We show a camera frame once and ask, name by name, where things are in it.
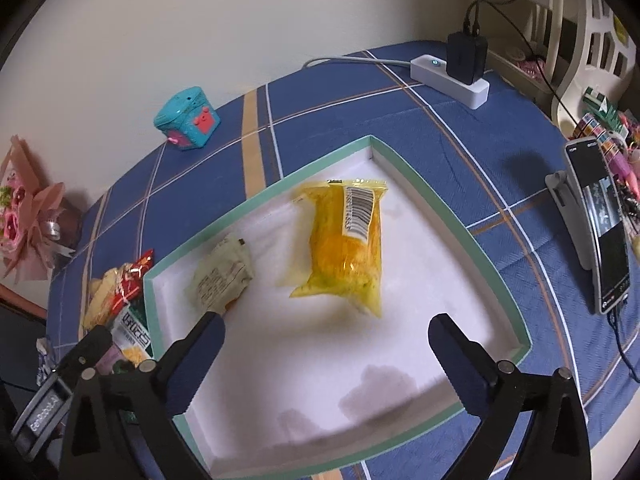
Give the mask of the white green corn snack bag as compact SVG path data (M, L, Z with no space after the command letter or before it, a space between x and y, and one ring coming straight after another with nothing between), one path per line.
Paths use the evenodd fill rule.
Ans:
M140 309L133 304L123 307L114 318L112 338L124 358L134 366L152 358L150 333Z

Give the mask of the yellow orange bread packet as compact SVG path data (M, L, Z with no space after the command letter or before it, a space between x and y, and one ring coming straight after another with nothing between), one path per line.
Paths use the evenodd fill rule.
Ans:
M122 270L111 268L103 274L102 278L95 278L91 281L89 304L82 319L82 327L85 330L92 330L94 326L107 323L110 318L116 286L121 277Z

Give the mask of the red white candy packet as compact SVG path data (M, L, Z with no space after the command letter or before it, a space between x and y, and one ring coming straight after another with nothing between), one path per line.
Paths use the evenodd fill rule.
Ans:
M147 250L135 263L125 266L125 270L116 281L114 297L110 307L110 317L119 315L124 307L142 294L142 281L154 266L154 250Z

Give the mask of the pale green printed packet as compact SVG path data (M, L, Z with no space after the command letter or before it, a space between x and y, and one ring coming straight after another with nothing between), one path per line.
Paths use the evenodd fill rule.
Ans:
M254 277L245 240L229 234L200 261L186 293L198 312L225 315Z

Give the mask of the yellow snack bag with barcode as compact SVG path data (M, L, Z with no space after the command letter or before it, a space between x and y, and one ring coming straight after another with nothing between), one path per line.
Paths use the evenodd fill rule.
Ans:
M382 316L381 200L383 180L306 182L296 196L314 206L308 245L310 273L293 298L331 295L359 310Z

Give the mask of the pink snack packet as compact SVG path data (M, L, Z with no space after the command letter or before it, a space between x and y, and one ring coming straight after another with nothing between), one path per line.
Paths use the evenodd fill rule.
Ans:
M120 349L114 344L104 353L99 362L96 363L96 371L100 375L111 375L114 372L116 364L125 361Z

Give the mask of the crumpled blue white wrapper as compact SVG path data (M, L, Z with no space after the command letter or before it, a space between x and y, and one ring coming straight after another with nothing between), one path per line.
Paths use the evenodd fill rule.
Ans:
M36 340L36 350L38 353L36 385L41 387L58 367L58 355L47 336Z

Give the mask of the pink paper flower bouquet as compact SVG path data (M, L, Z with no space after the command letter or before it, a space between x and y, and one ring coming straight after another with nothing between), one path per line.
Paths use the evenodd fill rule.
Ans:
M45 281L75 255L81 212L62 182L40 181L24 140L12 136L1 162L1 260L15 283Z

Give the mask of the teal rimmed white tray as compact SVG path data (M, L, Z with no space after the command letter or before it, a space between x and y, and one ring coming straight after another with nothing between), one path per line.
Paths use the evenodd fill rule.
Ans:
M382 180L380 316L337 296L296 297L308 278L314 208L307 182ZM532 340L518 305L465 226L400 155L374 136L303 166L160 260L144 282L155 354L201 317L191 282L226 236L254 276L224 316L226 336L176 424L217 479L285 479L366 460L461 411L428 344L446 313L495 359L521 362Z

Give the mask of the smartphone on stand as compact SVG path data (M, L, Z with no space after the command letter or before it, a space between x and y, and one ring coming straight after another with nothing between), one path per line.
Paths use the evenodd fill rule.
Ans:
M544 183L567 227L582 268L592 274L593 312L607 314L628 297L630 270L617 188L593 136L563 148L565 168Z

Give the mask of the blue plaid tablecloth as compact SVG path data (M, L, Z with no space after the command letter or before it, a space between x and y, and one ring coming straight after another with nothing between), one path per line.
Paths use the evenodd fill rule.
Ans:
M441 44L305 68L84 215L48 332L64 479L298 479L416 445L447 479L591 474L588 337L634 299L610 144Z

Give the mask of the teal toy house box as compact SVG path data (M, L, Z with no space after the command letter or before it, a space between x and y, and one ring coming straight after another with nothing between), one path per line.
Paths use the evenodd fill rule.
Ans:
M155 115L153 124L174 148L190 151L204 148L220 125L220 118L203 89L195 86L172 96Z

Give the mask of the colourful toy clutter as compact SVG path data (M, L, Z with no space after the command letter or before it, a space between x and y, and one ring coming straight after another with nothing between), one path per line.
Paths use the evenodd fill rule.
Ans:
M636 259L639 259L639 178L631 165L627 123L604 93L588 87L580 100L582 117L571 139L594 136L614 178L623 209L623 224Z

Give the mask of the black power adapter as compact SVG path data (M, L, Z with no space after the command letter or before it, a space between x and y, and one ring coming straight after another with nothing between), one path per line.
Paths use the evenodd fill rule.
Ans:
M483 36L454 32L447 40L446 72L457 81L470 86L483 77L488 41Z

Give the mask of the white plastic shelf rack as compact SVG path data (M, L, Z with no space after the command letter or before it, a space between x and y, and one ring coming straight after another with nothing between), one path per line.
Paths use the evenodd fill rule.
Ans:
M620 102L636 71L636 45L605 0L520 1L524 24L488 36L488 65L571 136L587 89Z

